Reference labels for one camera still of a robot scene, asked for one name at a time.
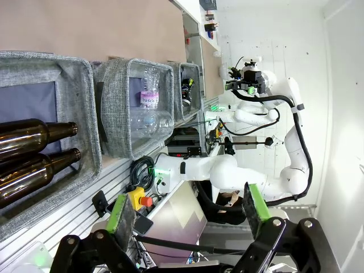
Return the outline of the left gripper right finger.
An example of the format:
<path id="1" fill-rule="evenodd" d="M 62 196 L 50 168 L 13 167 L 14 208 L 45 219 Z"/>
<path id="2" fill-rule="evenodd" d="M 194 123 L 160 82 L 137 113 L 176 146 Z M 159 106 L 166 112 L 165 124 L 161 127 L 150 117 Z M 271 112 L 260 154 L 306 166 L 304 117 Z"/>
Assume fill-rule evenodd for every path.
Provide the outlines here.
<path id="1" fill-rule="evenodd" d="M 235 265 L 236 272 L 267 272 L 275 256 L 289 256 L 298 272 L 338 272 L 338 263 L 315 218 L 298 223 L 271 216 L 255 184 L 245 184 L 242 203 L 254 242 Z"/>

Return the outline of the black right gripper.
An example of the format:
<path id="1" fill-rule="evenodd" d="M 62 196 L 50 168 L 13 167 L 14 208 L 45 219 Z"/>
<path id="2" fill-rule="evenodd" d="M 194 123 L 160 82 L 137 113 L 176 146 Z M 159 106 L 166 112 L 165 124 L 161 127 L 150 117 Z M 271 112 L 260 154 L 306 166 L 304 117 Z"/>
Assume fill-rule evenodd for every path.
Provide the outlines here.
<path id="1" fill-rule="evenodd" d="M 225 82 L 225 90 L 244 90 L 246 82 L 249 87 L 256 88 L 259 94 L 264 92 L 264 78 L 261 71 L 246 70 L 243 76 L 241 69 L 230 67 L 229 76 L 234 80 Z"/>

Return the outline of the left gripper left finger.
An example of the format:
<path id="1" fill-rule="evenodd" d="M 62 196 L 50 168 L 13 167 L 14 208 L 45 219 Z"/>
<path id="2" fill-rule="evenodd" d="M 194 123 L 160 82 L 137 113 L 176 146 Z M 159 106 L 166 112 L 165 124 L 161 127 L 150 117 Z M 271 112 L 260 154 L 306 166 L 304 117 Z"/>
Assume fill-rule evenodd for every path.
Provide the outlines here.
<path id="1" fill-rule="evenodd" d="M 119 195 L 106 227 L 86 238 L 66 235 L 58 245 L 51 272 L 93 272 L 106 265 L 110 272 L 136 272 L 126 254 L 135 223 L 135 211 L 126 195 Z"/>

